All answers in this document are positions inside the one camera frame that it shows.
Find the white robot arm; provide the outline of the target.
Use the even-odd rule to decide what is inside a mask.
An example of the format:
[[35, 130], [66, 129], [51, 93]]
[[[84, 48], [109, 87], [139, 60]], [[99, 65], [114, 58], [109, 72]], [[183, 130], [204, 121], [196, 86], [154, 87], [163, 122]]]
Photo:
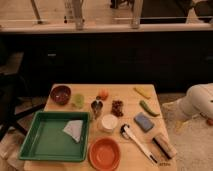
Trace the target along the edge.
[[191, 86], [186, 95], [177, 100], [177, 108], [181, 121], [196, 115], [213, 120], [213, 83]]

